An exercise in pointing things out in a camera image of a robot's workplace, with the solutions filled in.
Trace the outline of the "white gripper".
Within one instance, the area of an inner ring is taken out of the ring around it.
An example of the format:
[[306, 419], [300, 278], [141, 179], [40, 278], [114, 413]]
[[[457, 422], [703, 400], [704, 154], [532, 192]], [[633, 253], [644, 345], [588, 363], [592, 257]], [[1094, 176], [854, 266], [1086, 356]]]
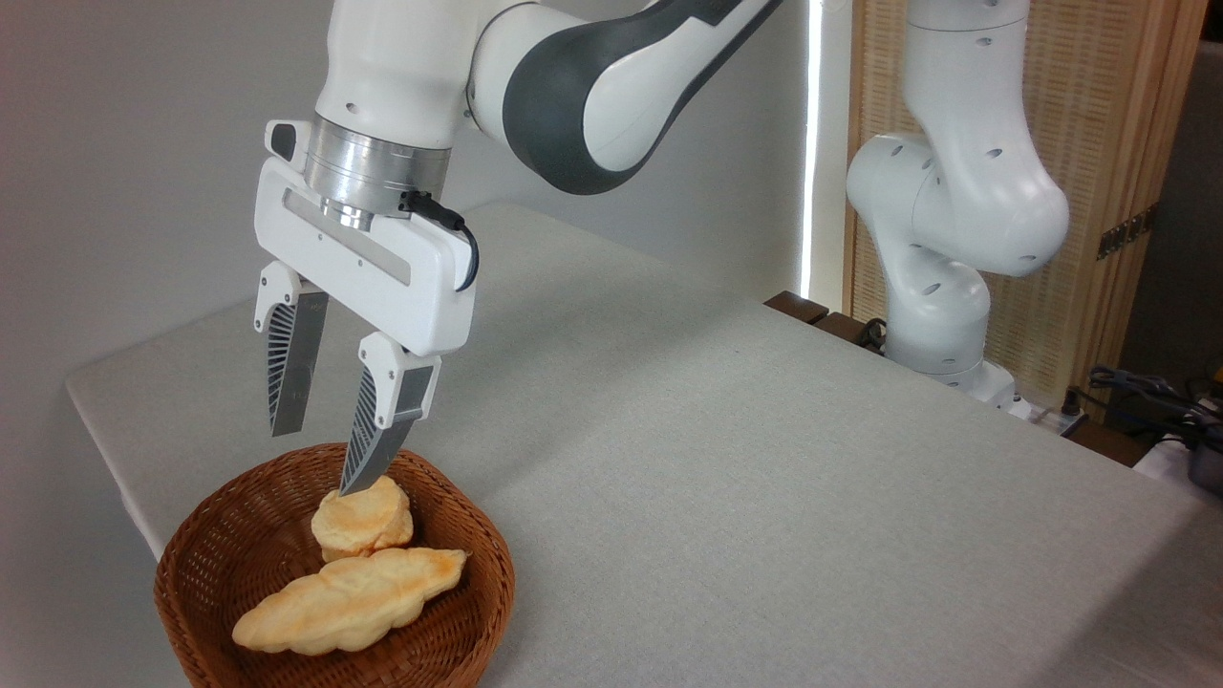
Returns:
[[478, 248], [438, 200], [444, 149], [327, 120], [273, 120], [264, 145], [254, 227], [272, 263], [259, 275], [253, 325], [265, 335], [272, 436], [303, 426], [331, 299], [379, 331], [360, 343], [339, 491], [349, 496], [384, 475], [415, 422], [429, 415], [437, 356], [468, 339]]

